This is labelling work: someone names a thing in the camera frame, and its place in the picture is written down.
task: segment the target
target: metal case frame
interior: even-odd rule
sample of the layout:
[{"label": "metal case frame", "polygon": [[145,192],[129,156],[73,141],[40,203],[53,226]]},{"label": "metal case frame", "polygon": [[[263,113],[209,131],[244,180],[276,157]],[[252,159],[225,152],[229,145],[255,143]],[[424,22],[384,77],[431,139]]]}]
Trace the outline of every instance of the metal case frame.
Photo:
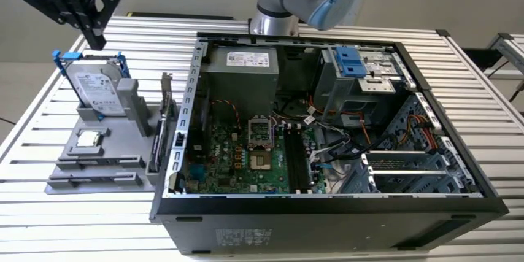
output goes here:
[{"label": "metal case frame", "polygon": [[[169,198],[169,183],[165,182],[156,189],[151,219],[163,222],[181,253],[428,250],[508,213],[432,94],[431,86],[399,42],[199,33],[177,126],[184,127],[185,132],[177,128],[171,160],[160,172],[161,180],[176,173],[181,166],[200,56],[211,42],[239,46],[245,40],[248,44],[319,48],[349,44],[392,46],[416,80],[417,91],[433,109],[443,126],[443,135],[452,141],[476,179],[476,187],[484,198],[373,198],[371,195],[369,198],[316,198],[315,195],[293,195],[291,198],[253,198],[249,195],[233,198]],[[217,243],[223,229],[244,234],[244,230],[253,228],[263,229],[269,235],[261,247],[245,244],[228,247]]]}]

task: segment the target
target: ram slot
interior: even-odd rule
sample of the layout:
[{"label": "ram slot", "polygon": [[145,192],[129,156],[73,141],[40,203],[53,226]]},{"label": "ram slot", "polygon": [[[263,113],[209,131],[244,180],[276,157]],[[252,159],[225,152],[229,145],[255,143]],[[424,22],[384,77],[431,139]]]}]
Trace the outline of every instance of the ram slot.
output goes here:
[{"label": "ram slot", "polygon": [[307,169],[303,137],[299,129],[287,129],[284,132],[285,162],[288,164],[289,191],[307,193],[309,174]]}]

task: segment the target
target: aluminum table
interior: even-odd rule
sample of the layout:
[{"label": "aluminum table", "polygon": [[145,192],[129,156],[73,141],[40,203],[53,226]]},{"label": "aluminum table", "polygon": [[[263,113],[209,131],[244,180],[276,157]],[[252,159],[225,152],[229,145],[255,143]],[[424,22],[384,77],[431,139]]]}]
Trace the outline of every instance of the aluminum table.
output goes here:
[{"label": "aluminum table", "polygon": [[[139,95],[159,102],[173,74],[179,102],[197,31],[247,33],[245,21],[113,17],[105,51],[123,51]],[[429,252],[181,256],[149,224],[153,193],[48,196],[43,191],[76,123],[77,99],[55,71],[0,146],[0,260],[7,261],[524,261],[524,119],[452,38],[431,30],[337,27],[303,37],[403,42],[511,213]],[[89,53],[83,38],[72,51]]]}]

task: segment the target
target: green circuit board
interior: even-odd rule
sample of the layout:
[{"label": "green circuit board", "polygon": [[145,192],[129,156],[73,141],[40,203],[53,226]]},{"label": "green circuit board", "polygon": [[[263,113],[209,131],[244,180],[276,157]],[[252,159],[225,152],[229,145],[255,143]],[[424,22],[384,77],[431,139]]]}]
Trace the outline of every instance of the green circuit board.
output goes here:
[{"label": "green circuit board", "polygon": [[[271,151],[249,151],[247,132],[239,133],[235,126],[213,124],[208,163],[204,165],[199,186],[192,188],[192,192],[197,191],[200,194],[289,193],[283,132],[281,127],[275,128],[275,146]],[[304,129],[303,139],[304,142],[313,142],[315,136],[311,129]],[[253,164],[257,163],[257,159],[263,162],[260,166]],[[325,191],[324,178],[313,191],[316,193]]]}]

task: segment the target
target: motherboard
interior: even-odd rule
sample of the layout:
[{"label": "motherboard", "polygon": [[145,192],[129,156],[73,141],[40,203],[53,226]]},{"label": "motherboard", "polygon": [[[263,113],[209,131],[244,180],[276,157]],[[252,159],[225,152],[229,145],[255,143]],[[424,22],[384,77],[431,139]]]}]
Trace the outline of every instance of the motherboard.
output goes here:
[{"label": "motherboard", "polygon": [[[267,138],[263,124],[257,122],[253,127],[253,132],[248,133],[247,125],[243,125],[243,131],[233,125],[221,125],[220,122],[211,125],[207,162],[189,165],[189,193],[289,193],[285,129],[283,126],[272,126],[269,123],[272,138]],[[300,135],[301,152],[307,158],[311,151],[317,148],[313,130],[304,128]],[[249,137],[251,139],[269,139],[272,148],[253,148],[249,145],[249,141],[252,142]],[[325,191],[323,179],[319,179],[312,191],[315,193]]]}]

